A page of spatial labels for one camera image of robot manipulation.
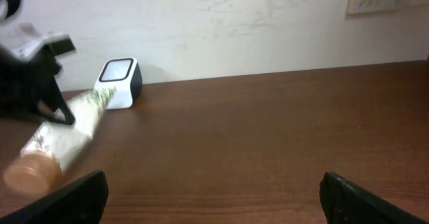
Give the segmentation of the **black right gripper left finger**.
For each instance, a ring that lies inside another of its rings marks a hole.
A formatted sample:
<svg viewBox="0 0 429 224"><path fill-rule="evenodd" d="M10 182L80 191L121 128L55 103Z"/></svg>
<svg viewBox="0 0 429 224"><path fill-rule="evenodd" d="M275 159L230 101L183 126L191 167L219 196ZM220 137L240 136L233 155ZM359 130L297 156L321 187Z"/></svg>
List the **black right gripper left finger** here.
<svg viewBox="0 0 429 224"><path fill-rule="evenodd" d="M98 224L109 188L105 173L97 170L36 202L1 218L2 224Z"/></svg>

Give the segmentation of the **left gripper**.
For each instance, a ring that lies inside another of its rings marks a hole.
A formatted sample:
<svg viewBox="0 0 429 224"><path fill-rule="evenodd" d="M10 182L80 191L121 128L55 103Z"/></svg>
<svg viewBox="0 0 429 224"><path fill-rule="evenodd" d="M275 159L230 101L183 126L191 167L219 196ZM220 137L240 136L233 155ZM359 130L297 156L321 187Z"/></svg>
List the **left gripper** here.
<svg viewBox="0 0 429 224"><path fill-rule="evenodd" d="M49 52L40 52L25 61L1 48L1 116L32 117L51 123L73 125L68 108L55 80L62 66ZM42 101L52 113L39 108Z"/></svg>

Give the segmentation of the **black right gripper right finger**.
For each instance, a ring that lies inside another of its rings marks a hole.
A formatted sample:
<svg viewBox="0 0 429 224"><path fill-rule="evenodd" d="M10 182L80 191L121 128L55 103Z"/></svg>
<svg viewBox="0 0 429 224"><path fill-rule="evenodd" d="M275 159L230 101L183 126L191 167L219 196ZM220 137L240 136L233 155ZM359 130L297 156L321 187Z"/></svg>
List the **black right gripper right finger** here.
<svg viewBox="0 0 429 224"><path fill-rule="evenodd" d="M328 224L428 224L335 172L326 172L319 198Z"/></svg>

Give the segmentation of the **white leafy cream tube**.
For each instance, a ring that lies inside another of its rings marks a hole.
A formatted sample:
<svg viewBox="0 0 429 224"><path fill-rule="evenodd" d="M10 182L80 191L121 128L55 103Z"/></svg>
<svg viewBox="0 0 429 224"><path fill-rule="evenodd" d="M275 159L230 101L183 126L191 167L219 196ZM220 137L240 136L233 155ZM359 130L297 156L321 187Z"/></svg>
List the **white leafy cream tube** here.
<svg viewBox="0 0 429 224"><path fill-rule="evenodd" d="M3 172L4 183L28 195L50 192L65 171L93 140L116 88L85 91L67 101L75 116L72 125L43 122Z"/></svg>

